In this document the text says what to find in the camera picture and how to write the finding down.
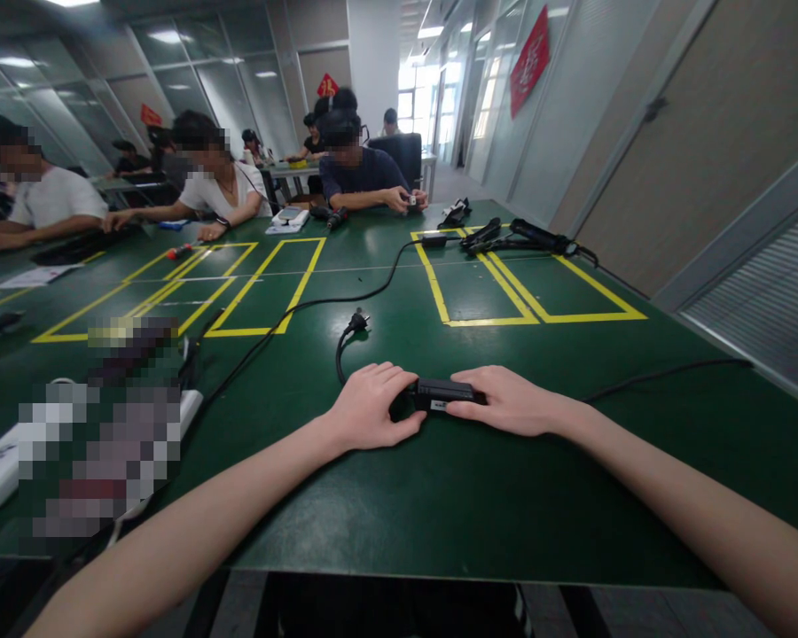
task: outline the door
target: door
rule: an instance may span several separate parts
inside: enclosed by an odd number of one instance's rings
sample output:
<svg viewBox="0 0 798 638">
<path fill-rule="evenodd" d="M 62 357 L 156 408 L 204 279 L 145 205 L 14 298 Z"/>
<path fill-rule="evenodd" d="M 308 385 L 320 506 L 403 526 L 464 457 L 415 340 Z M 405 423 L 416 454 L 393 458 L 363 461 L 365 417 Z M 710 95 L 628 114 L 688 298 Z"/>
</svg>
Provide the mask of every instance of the door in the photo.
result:
<svg viewBox="0 0 798 638">
<path fill-rule="evenodd" d="M 798 160 L 798 0 L 718 0 L 576 238 L 653 296 Z"/>
</svg>

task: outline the white power strip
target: white power strip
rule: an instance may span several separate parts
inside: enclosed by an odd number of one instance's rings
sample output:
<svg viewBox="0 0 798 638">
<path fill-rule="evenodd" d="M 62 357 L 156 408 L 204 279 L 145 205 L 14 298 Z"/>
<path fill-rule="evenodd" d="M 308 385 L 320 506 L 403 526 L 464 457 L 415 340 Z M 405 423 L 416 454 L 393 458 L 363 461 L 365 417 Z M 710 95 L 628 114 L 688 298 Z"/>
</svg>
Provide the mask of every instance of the white power strip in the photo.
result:
<svg viewBox="0 0 798 638">
<path fill-rule="evenodd" d="M 198 390 L 187 390 L 180 395 L 180 438 L 183 440 L 192 420 L 198 413 L 198 408 L 204 397 Z M 18 445 L 23 431 L 29 432 L 31 424 L 15 424 L 11 430 L 0 438 L 0 506 L 18 489 L 19 452 Z M 33 424 L 44 428 L 43 424 Z M 133 518 L 142 513 L 148 499 L 139 503 L 124 517 Z"/>
</svg>

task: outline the red banner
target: red banner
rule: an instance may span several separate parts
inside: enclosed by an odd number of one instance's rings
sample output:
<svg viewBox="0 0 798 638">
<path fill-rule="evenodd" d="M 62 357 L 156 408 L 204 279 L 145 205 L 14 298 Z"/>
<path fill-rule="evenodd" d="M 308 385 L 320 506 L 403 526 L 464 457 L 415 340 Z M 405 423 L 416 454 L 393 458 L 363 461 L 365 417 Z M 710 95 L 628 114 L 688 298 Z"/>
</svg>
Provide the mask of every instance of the red banner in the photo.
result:
<svg viewBox="0 0 798 638">
<path fill-rule="evenodd" d="M 509 89 L 512 93 L 512 120 L 526 102 L 529 93 L 538 82 L 544 69 L 550 64 L 550 39 L 547 37 L 547 7 L 541 10 L 541 15 L 532 33 L 517 58 L 512 74 L 509 77 Z"/>
<path fill-rule="evenodd" d="M 148 105 L 142 105 L 142 123 L 146 126 L 162 126 L 162 118 Z"/>
<path fill-rule="evenodd" d="M 337 82 L 335 82 L 334 79 L 329 74 L 325 74 L 325 77 L 319 83 L 319 89 L 317 89 L 317 94 L 320 97 L 337 95 L 337 89 L 339 88 L 340 87 L 337 86 Z"/>
</svg>

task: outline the black cable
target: black cable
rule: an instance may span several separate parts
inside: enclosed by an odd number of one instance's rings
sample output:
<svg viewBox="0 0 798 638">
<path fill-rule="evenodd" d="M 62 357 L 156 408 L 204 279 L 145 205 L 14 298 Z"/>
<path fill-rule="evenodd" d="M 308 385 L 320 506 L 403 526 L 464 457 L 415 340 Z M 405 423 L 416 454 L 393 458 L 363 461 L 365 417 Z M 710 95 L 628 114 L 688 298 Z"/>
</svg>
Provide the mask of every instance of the black cable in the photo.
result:
<svg viewBox="0 0 798 638">
<path fill-rule="evenodd" d="M 343 374 L 343 363 L 342 363 L 343 341 L 346 340 L 346 336 L 351 331 L 352 330 L 350 328 L 347 328 L 340 335 L 340 341 L 337 342 L 337 354 L 334 356 L 334 364 L 337 366 L 337 378 L 340 380 L 340 385 L 346 384 L 346 375 Z"/>
<path fill-rule="evenodd" d="M 706 361 L 701 361 L 701 362 L 686 363 L 684 365 L 671 368 L 670 370 L 660 370 L 659 372 L 651 372 L 650 374 L 639 375 L 638 377 L 628 378 L 626 381 L 622 381 L 619 384 L 612 385 L 611 387 L 608 387 L 605 390 L 600 390 L 599 392 L 590 394 L 584 399 L 580 399 L 580 401 L 582 401 L 583 403 L 593 403 L 597 399 L 603 399 L 604 397 L 607 397 L 609 394 L 620 392 L 624 388 L 630 387 L 631 385 L 634 385 L 636 383 L 642 383 L 643 381 L 651 381 L 656 378 L 677 374 L 678 372 L 682 372 L 683 370 L 693 370 L 694 368 L 704 368 L 706 366 L 711 366 L 711 365 L 739 365 L 745 368 L 754 367 L 754 364 L 748 361 L 747 359 L 707 359 Z"/>
<path fill-rule="evenodd" d="M 239 360 L 239 363 L 237 363 L 237 365 L 234 367 L 234 369 L 231 370 L 230 374 L 228 374 L 228 376 L 224 379 L 224 381 L 221 384 L 219 384 L 219 386 L 213 391 L 212 394 L 210 394 L 210 396 L 207 398 L 207 400 L 204 401 L 201 404 L 201 409 L 202 410 L 206 409 L 215 399 L 218 398 L 218 396 L 222 392 L 224 392 L 224 390 L 228 387 L 228 385 L 231 383 L 233 378 L 235 378 L 237 376 L 237 374 L 239 373 L 239 371 L 242 370 L 245 367 L 245 365 L 248 362 L 248 359 L 251 357 L 251 355 L 258 348 L 260 348 L 260 346 L 263 346 L 263 345 L 268 344 L 270 342 L 271 338 L 275 334 L 275 331 L 278 329 L 278 327 L 281 325 L 281 323 L 290 314 L 292 314 L 293 312 L 295 312 L 297 310 L 303 310 L 306 307 L 316 306 L 318 304 L 348 303 L 350 301 L 363 301 L 363 300 L 369 299 L 370 297 L 375 297 L 375 295 L 379 294 L 380 292 L 385 291 L 387 289 L 387 287 L 390 285 L 390 282 L 393 281 L 393 275 L 396 273 L 396 267 L 399 265 L 399 258 L 402 257 L 402 253 L 405 250 L 405 248 L 407 248 L 408 246 L 411 246 L 411 245 L 415 245 L 415 244 L 422 244 L 422 245 L 432 246 L 432 247 L 442 247 L 442 246 L 446 245 L 446 242 L 448 242 L 448 241 L 458 241 L 459 239 L 461 239 L 461 237 L 446 237 L 443 234 L 437 235 L 437 236 L 431 236 L 431 237 L 424 237 L 422 239 L 414 239 L 413 241 L 408 242 L 407 244 L 403 245 L 402 248 L 399 249 L 399 252 L 396 254 L 396 258 L 393 261 L 393 267 L 390 269 L 390 274 L 387 276 L 387 281 L 385 281 L 384 284 L 382 284 L 381 286 L 379 286 L 375 290 L 373 290 L 371 292 L 367 292 L 367 293 L 362 294 L 362 295 L 357 295 L 355 297 L 334 297 L 334 298 L 330 298 L 330 299 L 304 301 L 304 302 L 302 302 L 302 303 L 300 303 L 300 304 L 298 304 L 296 306 L 288 308 L 286 310 L 286 312 L 284 312 L 284 314 L 281 315 L 281 318 L 278 319 L 278 322 L 269 329 L 269 332 L 267 332 L 265 335 L 263 335 L 260 338 L 260 340 L 257 341 L 257 343 L 255 343 L 253 346 L 251 346 L 248 349 L 248 352 L 246 352 L 243 355 L 242 359 Z"/>
</svg>

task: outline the black office chair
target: black office chair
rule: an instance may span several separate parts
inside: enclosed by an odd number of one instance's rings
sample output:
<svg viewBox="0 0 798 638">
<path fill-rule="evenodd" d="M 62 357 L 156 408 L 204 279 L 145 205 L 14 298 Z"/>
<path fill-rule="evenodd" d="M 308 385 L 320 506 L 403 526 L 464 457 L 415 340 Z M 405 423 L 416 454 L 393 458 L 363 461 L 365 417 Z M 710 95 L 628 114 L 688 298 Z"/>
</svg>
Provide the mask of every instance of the black office chair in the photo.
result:
<svg viewBox="0 0 798 638">
<path fill-rule="evenodd" d="M 380 149 L 392 157 L 412 189 L 423 181 L 423 138 L 419 133 L 402 133 L 388 137 L 374 137 L 370 148 Z"/>
</svg>

